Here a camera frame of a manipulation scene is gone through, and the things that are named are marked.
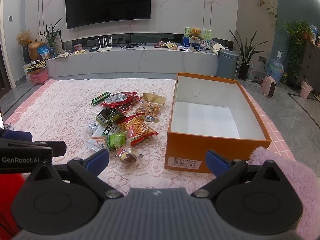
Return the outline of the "white green snack packet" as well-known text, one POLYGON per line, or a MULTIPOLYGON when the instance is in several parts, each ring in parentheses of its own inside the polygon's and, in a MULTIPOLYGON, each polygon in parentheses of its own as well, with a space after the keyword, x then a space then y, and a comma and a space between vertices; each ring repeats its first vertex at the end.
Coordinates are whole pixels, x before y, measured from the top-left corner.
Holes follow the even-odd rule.
POLYGON ((96 121, 93 121, 87 127, 86 131, 92 133, 86 142, 86 147, 95 152, 103 148, 109 152, 113 152, 125 145, 126 142, 126 132, 114 122, 100 125, 96 121))

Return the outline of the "small brown round snack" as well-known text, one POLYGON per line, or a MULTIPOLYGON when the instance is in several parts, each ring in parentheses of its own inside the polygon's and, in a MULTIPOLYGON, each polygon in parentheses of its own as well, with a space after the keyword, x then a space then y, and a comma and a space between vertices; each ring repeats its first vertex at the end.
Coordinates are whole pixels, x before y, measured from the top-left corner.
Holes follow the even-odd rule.
POLYGON ((144 155, 134 148, 123 146, 110 153, 110 157, 118 158, 125 165, 138 166, 144 155))

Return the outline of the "dark green snack packet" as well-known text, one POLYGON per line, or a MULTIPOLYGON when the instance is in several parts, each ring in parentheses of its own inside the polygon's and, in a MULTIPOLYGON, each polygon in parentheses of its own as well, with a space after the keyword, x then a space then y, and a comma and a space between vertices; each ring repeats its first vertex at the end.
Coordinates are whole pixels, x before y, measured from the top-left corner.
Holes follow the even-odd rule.
POLYGON ((121 111, 115 108, 104 108, 96 117, 96 121, 101 124, 105 125, 111 122, 116 122, 118 120, 122 120, 125 118, 125 115, 121 113, 121 111))

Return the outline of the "orange stick snack bag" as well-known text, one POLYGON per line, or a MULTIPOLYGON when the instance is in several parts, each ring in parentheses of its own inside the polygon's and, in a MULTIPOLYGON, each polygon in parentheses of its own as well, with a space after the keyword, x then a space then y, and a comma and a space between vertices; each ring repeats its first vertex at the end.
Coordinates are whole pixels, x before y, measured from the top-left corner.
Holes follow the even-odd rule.
POLYGON ((116 125, 122 130, 129 132, 132 146, 140 143, 145 138, 158 135, 156 131, 144 122, 144 117, 145 115, 143 113, 138 113, 116 121, 116 125))

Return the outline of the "green sausage stick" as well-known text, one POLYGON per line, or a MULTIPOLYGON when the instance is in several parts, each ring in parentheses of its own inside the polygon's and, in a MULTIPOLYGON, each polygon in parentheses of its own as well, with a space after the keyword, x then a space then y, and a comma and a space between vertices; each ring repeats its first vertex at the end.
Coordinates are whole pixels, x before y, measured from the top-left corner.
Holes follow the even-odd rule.
POLYGON ((110 95, 111 95, 110 92, 105 92, 105 93, 97 96, 96 98, 94 98, 91 101, 91 105, 92 106, 96 106, 96 105, 99 105, 99 104, 103 103, 110 95))

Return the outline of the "red silver snack bag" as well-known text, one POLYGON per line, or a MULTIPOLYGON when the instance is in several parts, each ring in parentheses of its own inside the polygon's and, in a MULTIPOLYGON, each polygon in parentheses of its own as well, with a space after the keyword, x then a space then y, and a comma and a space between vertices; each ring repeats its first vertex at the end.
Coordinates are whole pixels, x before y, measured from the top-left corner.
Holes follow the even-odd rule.
POLYGON ((122 113, 126 113, 131 108, 139 103, 140 96, 137 96, 137 92, 120 92, 113 94, 106 98, 101 105, 104 107, 115 108, 122 113))

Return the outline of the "gold clear nut bag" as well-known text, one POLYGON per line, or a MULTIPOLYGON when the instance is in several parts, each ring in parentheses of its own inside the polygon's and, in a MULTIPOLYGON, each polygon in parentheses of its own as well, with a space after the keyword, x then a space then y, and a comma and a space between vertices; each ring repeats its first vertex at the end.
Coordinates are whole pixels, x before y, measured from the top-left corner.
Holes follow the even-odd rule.
POLYGON ((159 122, 158 115, 166 101, 166 97, 145 92, 139 101, 139 107, 135 114, 142 114, 145 121, 157 123, 159 122))

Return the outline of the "pink storage box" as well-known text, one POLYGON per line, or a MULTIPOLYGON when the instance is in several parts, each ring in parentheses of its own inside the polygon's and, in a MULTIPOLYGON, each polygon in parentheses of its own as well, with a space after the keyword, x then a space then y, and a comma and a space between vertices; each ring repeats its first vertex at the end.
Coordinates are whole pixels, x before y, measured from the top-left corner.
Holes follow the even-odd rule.
POLYGON ((40 85, 45 83, 48 80, 47 69, 42 69, 35 74, 30 74, 30 80, 33 85, 40 85))

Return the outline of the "pink lace tablecloth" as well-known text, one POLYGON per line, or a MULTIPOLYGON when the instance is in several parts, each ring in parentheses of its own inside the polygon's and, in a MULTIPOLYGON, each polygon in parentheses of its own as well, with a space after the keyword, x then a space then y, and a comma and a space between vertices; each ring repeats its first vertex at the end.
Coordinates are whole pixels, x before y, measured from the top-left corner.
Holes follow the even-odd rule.
MULTIPOLYGON (((91 150, 86 147, 87 125, 101 111, 91 101, 103 92, 145 92, 167 98, 159 114, 159 122, 151 127, 158 135, 148 137, 137 144, 143 154, 136 168, 126 167, 119 159, 111 159, 100 175, 101 180, 123 193, 131 188, 179 188, 193 192, 214 178, 213 174, 180 171, 165 168, 167 133, 171 117, 172 100, 176 80, 167 79, 95 79, 49 80, 14 111, 8 118, 18 131, 27 131, 35 141, 64 141, 67 152, 55 159, 64 164, 74 157, 86 158, 91 150)), ((281 157, 293 159, 287 143, 265 112, 249 95, 272 139, 267 148, 281 157)))

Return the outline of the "golden gourd ornament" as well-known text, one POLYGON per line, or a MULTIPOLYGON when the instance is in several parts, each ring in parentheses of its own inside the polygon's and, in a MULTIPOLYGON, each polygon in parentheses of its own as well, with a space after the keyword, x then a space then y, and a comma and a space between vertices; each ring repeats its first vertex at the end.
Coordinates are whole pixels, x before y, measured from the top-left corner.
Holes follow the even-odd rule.
POLYGON ((37 51, 39 48, 44 46, 42 41, 35 40, 28 45, 28 53, 32 61, 42 60, 42 56, 37 51))

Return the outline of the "pink space heater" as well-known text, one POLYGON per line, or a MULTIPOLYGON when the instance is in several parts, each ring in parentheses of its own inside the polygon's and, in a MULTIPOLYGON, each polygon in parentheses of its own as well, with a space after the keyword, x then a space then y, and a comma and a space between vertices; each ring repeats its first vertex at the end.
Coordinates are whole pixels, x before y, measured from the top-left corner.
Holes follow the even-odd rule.
POLYGON ((274 95, 275 90, 276 90, 276 82, 274 78, 272 78, 269 75, 266 76, 263 79, 263 83, 261 85, 261 91, 266 97, 271 98, 274 95))

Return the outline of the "pink small bucket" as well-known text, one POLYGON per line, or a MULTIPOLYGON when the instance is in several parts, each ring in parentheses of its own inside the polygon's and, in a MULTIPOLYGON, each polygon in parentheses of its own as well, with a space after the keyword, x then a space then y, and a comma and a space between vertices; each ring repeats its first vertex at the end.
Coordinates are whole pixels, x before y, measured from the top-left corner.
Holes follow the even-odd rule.
POLYGON ((308 80, 302 81, 300 84, 300 87, 301 87, 300 95, 303 98, 307 98, 313 90, 312 86, 309 85, 308 80))

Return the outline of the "white wifi router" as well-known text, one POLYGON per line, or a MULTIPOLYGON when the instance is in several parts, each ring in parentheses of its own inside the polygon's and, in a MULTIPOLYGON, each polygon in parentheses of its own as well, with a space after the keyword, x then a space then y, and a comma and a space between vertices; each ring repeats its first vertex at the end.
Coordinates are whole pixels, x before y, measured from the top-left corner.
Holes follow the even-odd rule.
POLYGON ((99 48, 97 49, 97 52, 103 52, 103 51, 111 51, 112 50, 112 37, 111 38, 98 38, 99 48))

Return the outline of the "grey tv console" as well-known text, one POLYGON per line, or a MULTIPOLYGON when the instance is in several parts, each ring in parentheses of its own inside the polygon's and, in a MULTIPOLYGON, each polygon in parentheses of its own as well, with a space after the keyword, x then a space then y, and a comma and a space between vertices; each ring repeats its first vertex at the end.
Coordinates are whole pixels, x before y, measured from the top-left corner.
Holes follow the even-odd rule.
POLYGON ((214 53, 170 50, 146 46, 143 49, 86 51, 67 57, 49 59, 50 77, 101 73, 164 73, 178 72, 216 75, 218 57, 214 53))

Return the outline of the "teddy bear gift box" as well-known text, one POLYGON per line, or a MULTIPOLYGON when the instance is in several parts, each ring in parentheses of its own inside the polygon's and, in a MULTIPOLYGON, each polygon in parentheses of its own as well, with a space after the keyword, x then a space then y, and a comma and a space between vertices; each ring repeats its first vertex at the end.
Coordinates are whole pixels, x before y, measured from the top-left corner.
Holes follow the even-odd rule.
POLYGON ((212 30, 185 27, 183 33, 183 45, 189 46, 196 43, 201 49, 210 50, 212 48, 212 30))

